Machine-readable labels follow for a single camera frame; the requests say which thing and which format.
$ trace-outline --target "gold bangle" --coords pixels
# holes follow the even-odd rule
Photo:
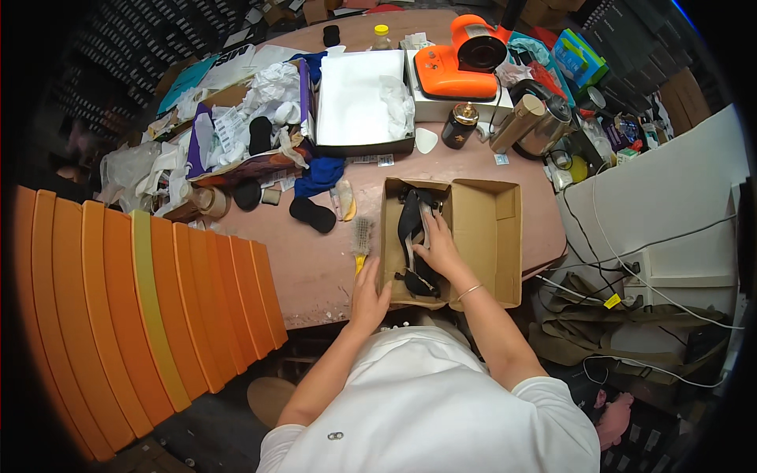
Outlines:
[[[473,291],[475,291],[476,289],[480,288],[481,286],[483,286],[483,284],[479,284],[478,286],[473,286],[473,287],[472,287],[472,288],[470,288],[470,289],[469,289],[468,291],[465,291],[465,292],[463,292],[463,293],[462,293],[462,294],[461,294],[461,295],[460,295],[460,296],[459,296],[459,297],[457,298],[457,302],[460,302],[460,299],[462,299],[464,295],[468,294],[469,292],[473,292]]]

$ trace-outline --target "person's left hand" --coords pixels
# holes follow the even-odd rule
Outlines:
[[[391,280],[376,293],[376,276],[379,273],[380,258],[372,258],[357,273],[352,290],[352,316],[348,325],[365,336],[371,335],[384,319],[391,299]]]

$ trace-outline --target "white t-shirt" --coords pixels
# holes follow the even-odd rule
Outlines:
[[[437,327],[373,335],[344,390],[309,427],[263,439],[258,473],[600,470],[600,441],[567,384],[539,376],[512,393]]]

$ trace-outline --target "shirt sleeve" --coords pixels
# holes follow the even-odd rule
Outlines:
[[[303,425],[287,424],[268,432],[260,444],[260,463],[256,472],[276,473],[292,444],[304,429]]]
[[[534,432],[544,471],[599,471],[600,439],[574,403],[568,385],[537,376],[518,383],[512,394],[536,407]]]

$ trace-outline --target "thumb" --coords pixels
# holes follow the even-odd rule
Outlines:
[[[413,251],[415,251],[424,261],[428,262],[428,250],[422,244],[414,244]]]
[[[378,296],[378,306],[382,309],[389,308],[389,302],[391,301],[391,280],[386,281],[384,288],[381,291],[381,295]]]

